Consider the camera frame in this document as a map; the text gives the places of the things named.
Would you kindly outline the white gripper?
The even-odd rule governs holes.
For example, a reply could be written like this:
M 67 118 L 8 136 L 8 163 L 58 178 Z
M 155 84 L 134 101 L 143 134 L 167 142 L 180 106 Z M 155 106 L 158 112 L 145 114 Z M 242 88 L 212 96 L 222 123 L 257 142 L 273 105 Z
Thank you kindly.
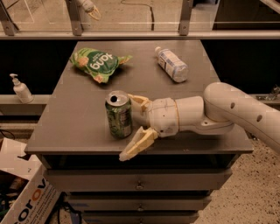
M 140 127 L 128 145 L 119 154 L 120 161 L 127 161 L 146 150 L 160 137 L 173 136 L 179 132 L 177 105 L 171 98 L 151 101 L 149 98 L 129 94 L 132 117 Z

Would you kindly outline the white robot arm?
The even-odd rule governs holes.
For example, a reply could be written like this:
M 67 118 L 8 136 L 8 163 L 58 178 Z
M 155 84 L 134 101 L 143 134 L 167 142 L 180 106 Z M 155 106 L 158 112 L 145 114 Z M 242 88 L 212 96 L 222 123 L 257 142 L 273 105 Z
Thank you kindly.
M 119 159 L 130 160 L 149 148 L 159 137 L 192 131 L 201 135 L 222 135 L 234 125 L 280 151 L 280 111 L 224 82 L 209 84 L 202 96 L 151 101 L 131 95 L 132 117 L 141 127 Z

